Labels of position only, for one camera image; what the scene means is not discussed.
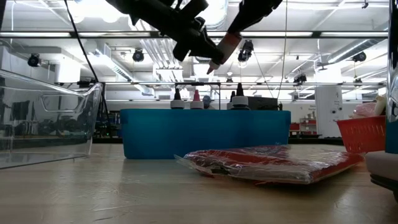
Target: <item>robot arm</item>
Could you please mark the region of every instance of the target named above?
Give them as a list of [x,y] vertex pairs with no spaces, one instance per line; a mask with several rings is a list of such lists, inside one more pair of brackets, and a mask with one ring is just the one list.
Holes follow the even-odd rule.
[[[208,37],[205,20],[197,17],[208,4],[206,0],[191,0],[183,9],[171,5],[175,0],[107,0],[121,13],[129,14],[133,25],[139,19],[146,21],[177,42],[173,55],[179,61],[184,60],[190,51],[190,56],[207,57],[219,61],[224,57],[221,50]],[[261,21],[268,16],[282,0],[242,0],[239,13],[228,29],[236,33]]]

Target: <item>white object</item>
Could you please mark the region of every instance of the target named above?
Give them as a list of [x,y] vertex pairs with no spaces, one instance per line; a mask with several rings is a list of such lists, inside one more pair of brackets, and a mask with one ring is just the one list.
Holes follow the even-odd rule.
[[247,96],[234,96],[232,98],[232,105],[249,105],[249,98]]
[[376,97],[376,106],[374,107],[374,115],[375,116],[380,116],[381,113],[384,111],[384,109],[387,106],[387,98],[386,95],[383,96],[377,96]]
[[398,154],[369,152],[366,167],[371,174],[398,181]]
[[344,119],[341,86],[318,86],[315,88],[317,106],[317,133],[321,138],[341,137],[336,121]]
[[191,102],[191,109],[201,109],[201,110],[203,110],[204,109],[204,106],[203,106],[203,102],[202,101],[193,101],[193,102]]
[[232,104],[232,102],[226,104],[226,109],[227,109],[227,110],[230,110],[230,109],[232,109],[233,107],[234,107],[234,105]]
[[170,108],[183,108],[185,107],[185,103],[182,100],[173,100],[170,102]]

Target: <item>red plastic bag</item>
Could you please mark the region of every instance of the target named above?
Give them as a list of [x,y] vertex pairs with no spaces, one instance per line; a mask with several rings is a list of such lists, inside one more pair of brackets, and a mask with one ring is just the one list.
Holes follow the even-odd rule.
[[311,184],[356,165],[363,156],[324,149],[256,146],[196,151],[177,159],[206,175],[227,175],[257,184]]

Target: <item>red basket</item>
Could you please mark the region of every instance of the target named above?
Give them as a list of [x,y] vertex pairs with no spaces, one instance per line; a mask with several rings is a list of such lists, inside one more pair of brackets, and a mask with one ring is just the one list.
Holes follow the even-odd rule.
[[347,152],[374,152],[386,148],[386,116],[337,121]]

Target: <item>blue bin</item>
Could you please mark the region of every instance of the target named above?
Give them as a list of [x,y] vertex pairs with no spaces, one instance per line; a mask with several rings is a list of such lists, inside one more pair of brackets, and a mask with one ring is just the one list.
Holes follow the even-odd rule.
[[128,159],[173,159],[205,149],[283,145],[289,111],[121,110]]

